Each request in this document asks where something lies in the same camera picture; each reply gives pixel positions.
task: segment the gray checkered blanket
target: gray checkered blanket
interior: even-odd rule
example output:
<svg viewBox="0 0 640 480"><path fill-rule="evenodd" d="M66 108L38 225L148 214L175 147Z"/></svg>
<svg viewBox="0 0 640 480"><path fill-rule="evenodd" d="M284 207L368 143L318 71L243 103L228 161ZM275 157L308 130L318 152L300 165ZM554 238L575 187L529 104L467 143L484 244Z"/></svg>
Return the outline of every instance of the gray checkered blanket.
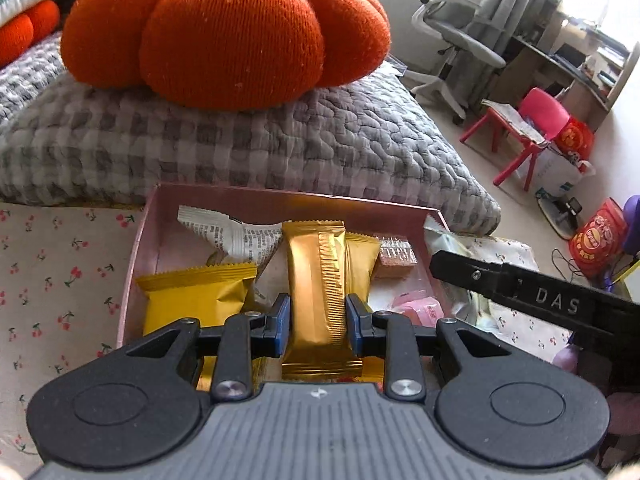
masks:
<svg viewBox="0 0 640 480"><path fill-rule="evenodd" d="M0 194L25 204L143 202L156 182L353 196L441 210L487 234L500 207L383 65L340 88L253 112L171 104L76 82L53 35L0 71Z"/></svg>

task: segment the gray office chair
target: gray office chair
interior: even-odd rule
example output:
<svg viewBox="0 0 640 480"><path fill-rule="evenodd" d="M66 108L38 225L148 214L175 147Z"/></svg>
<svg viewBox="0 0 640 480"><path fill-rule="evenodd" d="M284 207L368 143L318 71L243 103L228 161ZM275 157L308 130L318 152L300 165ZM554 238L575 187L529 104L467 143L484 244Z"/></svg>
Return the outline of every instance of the gray office chair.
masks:
<svg viewBox="0 0 640 480"><path fill-rule="evenodd" d="M481 21L490 25L476 16L480 5L471 0L420 0L420 2L422 5L411 18L413 26L420 32L446 41L451 45L449 48L452 48L452 51L440 63L438 75L423 74L411 70L408 70L404 75L422 83L412 88L412 94L429 96L433 92L437 92L456 113L454 122L462 123L466 118L466 112L453 97L446 83L446 78L457 54L460 50L466 50L475 58L494 68L504 67L504 60L465 32L466 27L473 21Z"/></svg>

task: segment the red plastic chair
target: red plastic chair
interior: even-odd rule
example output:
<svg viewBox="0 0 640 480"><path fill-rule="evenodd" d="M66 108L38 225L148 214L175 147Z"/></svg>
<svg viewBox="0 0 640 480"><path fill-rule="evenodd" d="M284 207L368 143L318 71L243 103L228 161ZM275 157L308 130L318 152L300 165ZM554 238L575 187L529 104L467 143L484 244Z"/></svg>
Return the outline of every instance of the red plastic chair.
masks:
<svg viewBox="0 0 640 480"><path fill-rule="evenodd" d="M558 101L556 101L556 99L540 88L532 88L529 91L522 100L520 108L518 108L518 113L523 119L531 120L535 124L536 129L542 133L545 140L548 140L549 142L552 142L562 132L562 130L564 130L571 118L569 113ZM502 130L507 130L510 135L515 136L524 147L520 155L494 178L494 186L500 186L500 184L503 183L511 173L519 168L525 160L531 157L529 173L527 173L527 179L524 183L524 191L528 191L529 185L531 184L531 178L533 177L533 169L536 165L536 159L544 148L541 148L535 142L531 142L526 137L520 136L507 121L500 117L500 115L494 112L491 108L489 108L486 114L471 126L464 135L462 135L462 137L460 137L460 142L465 142L487 121L490 121L494 127L494 138L491 143L492 152L495 153L498 151L498 143L500 142Z"/></svg>

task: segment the snack box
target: snack box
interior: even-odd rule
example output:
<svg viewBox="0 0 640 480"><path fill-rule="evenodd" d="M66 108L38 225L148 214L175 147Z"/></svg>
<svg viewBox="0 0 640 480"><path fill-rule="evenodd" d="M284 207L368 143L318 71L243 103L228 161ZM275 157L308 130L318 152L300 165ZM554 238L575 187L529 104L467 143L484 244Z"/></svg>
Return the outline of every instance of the snack box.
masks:
<svg viewBox="0 0 640 480"><path fill-rule="evenodd" d="M146 202L129 261L118 326L118 346L142 336L146 296L136 285L136 278L203 266L212 253L212 247L206 240L177 221L180 205L220 211L251 224L274 224L287 220L342 220L347 231L405 236L414 249L418 264L400 286L409 290L427 290L440 301L445 314L448 313L448 303L440 283L433 280L428 272L430 255L422 230L427 216L435 218L446 228L437 209L247 187L157 184ZM377 292L372 287L369 303L382 304L391 301L396 293L408 292L398 290L398 283L397 280L390 282L389 287L377 283Z"/></svg>

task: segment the gold snack wrapper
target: gold snack wrapper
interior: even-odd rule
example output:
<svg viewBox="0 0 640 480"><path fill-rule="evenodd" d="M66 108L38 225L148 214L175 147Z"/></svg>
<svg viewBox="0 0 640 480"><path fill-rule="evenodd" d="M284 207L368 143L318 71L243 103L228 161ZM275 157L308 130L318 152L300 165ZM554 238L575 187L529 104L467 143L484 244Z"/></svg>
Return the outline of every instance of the gold snack wrapper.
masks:
<svg viewBox="0 0 640 480"><path fill-rule="evenodd" d="M183 317L196 317L201 326L223 325L242 309L256 273L255 264L231 264L138 278L149 299L143 334ZM199 390L209 389L215 362L215 357L205 357Z"/></svg>
<svg viewBox="0 0 640 480"><path fill-rule="evenodd" d="M381 242L373 236L346 234L345 293L357 294L367 304L373 268L380 254ZM362 359L362 375L358 381L381 383L385 374L385 360L379 357Z"/></svg>
<svg viewBox="0 0 640 480"><path fill-rule="evenodd" d="M357 233L347 233L344 238L346 241L344 293L357 294L364 303L367 303L373 267L380 253L380 240Z"/></svg>
<svg viewBox="0 0 640 480"><path fill-rule="evenodd" d="M288 380L357 377L347 340L345 229L340 221L285 222L293 326L282 365Z"/></svg>

